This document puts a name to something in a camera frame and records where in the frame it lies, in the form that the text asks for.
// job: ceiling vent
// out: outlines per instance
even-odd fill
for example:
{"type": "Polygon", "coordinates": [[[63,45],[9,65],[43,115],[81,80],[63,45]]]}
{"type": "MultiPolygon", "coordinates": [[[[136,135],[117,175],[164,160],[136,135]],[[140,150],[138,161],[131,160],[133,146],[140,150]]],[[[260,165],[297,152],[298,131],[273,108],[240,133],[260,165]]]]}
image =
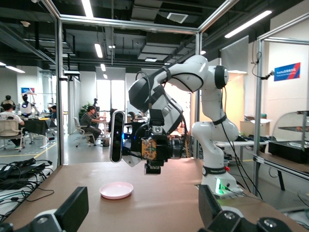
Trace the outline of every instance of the ceiling vent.
{"type": "Polygon", "coordinates": [[[177,14],[177,13],[169,13],[167,19],[172,20],[177,23],[183,23],[184,20],[188,17],[187,14],[177,14]]]}

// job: smoke detector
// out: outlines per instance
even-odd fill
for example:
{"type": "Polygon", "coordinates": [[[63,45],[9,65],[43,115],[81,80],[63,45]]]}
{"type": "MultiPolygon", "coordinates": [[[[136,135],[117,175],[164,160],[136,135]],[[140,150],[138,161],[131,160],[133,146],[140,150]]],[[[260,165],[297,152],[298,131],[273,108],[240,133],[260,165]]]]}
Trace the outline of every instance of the smoke detector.
{"type": "Polygon", "coordinates": [[[29,27],[30,23],[27,21],[20,21],[24,27],[29,27]]]}
{"type": "Polygon", "coordinates": [[[187,14],[169,13],[166,18],[177,23],[183,23],[188,16],[187,14]]]}

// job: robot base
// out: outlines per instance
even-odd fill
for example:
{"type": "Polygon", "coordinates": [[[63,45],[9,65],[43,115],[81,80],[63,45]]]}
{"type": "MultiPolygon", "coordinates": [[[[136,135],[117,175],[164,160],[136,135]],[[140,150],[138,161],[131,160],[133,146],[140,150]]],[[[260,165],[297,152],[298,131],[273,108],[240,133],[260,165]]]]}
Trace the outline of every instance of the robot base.
{"type": "Polygon", "coordinates": [[[220,199],[243,196],[243,190],[229,173],[207,174],[203,176],[201,184],[208,185],[213,194],[220,199]]]}

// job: man in striped shirt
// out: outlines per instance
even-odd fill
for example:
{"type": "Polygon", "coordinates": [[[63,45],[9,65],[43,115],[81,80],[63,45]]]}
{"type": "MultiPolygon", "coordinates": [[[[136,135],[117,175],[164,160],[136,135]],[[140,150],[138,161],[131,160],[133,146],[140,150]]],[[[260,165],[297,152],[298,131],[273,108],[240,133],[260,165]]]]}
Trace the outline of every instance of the man in striped shirt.
{"type": "Polygon", "coordinates": [[[85,112],[83,114],[83,116],[80,119],[80,124],[81,126],[87,126],[87,128],[85,128],[86,132],[92,133],[93,136],[95,137],[95,140],[93,141],[92,137],[88,137],[87,139],[87,144],[89,146],[91,146],[91,144],[95,144],[97,138],[100,136],[100,134],[102,133],[102,131],[96,127],[96,125],[103,120],[100,120],[100,118],[103,117],[95,117],[94,113],[96,112],[96,108],[93,105],[88,106],[87,112],[85,112]]]}

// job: yellow floor line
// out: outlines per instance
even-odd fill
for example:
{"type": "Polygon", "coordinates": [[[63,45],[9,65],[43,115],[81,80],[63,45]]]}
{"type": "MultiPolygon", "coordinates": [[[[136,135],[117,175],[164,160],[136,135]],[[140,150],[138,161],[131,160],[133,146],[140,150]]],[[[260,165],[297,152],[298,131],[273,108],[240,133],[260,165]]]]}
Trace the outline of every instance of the yellow floor line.
{"type": "MultiPolygon", "coordinates": [[[[52,144],[49,146],[49,148],[43,150],[41,153],[37,154],[34,158],[39,157],[41,154],[43,154],[45,151],[49,150],[50,148],[54,147],[56,144],[52,144]]],[[[35,154],[20,154],[20,155],[8,155],[8,156],[0,156],[0,157],[15,157],[15,156],[33,156],[35,154]]]]}

